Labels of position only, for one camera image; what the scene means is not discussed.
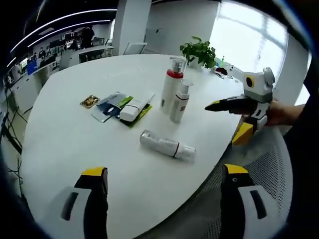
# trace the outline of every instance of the fluorescent light strip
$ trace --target fluorescent light strip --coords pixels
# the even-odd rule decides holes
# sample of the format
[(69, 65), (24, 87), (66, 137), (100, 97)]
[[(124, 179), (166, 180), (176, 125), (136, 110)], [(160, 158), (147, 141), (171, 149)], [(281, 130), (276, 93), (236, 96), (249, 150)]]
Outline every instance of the fluorescent light strip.
[(9, 64), (7, 64), (7, 67), (16, 59), (16, 57), (14, 57), (10, 62)]
[(51, 23), (54, 23), (56, 21), (59, 21), (59, 20), (62, 20), (64, 18), (67, 18), (67, 17), (70, 17), (70, 16), (75, 16), (75, 15), (78, 15), (78, 14), (83, 14), (83, 13), (88, 13), (88, 12), (95, 12), (95, 11), (117, 11), (117, 9), (96, 9), (96, 10), (88, 10), (88, 11), (80, 11), (80, 12), (76, 12), (76, 13), (73, 13), (73, 14), (70, 14), (70, 15), (66, 15), (66, 16), (63, 16), (63, 17), (60, 17), (60, 18), (57, 18), (56, 20), (53, 20), (51, 22), (48, 22), (46, 23), (45, 25), (37, 28), (36, 30), (34, 30), (33, 32), (31, 32), (30, 34), (28, 34), (27, 36), (25, 36), (20, 42), (17, 43), (17, 45), (14, 46), (14, 48), (12, 48), (12, 50), (10, 51), (10, 53), (15, 50), (15, 48), (17, 46), (19, 46), (24, 40), (26, 40), (28, 37), (30, 37), (32, 34), (34, 34), (35, 32), (37, 32), (38, 30), (50, 25)]
[(46, 38), (47, 36), (50, 36), (50, 35), (52, 35), (52, 34), (57, 33), (58, 31), (63, 31), (63, 30), (65, 30), (65, 29), (68, 29), (68, 28), (71, 28), (71, 27), (75, 27), (75, 26), (79, 26), (79, 25), (90, 24), (90, 23), (96, 23), (96, 22), (105, 22), (105, 21), (111, 21), (111, 20), (88, 21), (88, 22), (83, 22), (83, 23), (79, 23), (79, 24), (75, 24), (75, 25), (72, 25), (72, 26), (67, 26), (67, 27), (61, 28), (61, 29), (59, 29), (59, 30), (53, 31), (53, 32), (51, 32), (51, 33), (49, 33), (49, 34), (47, 34), (47, 35), (45, 35), (45, 36), (43, 36), (43, 37), (37, 39), (35, 42), (33, 42), (33, 43), (31, 43), (30, 45), (28, 45), (28, 47), (30, 47), (30, 46), (36, 44), (38, 41), (40, 41), (40, 40)]

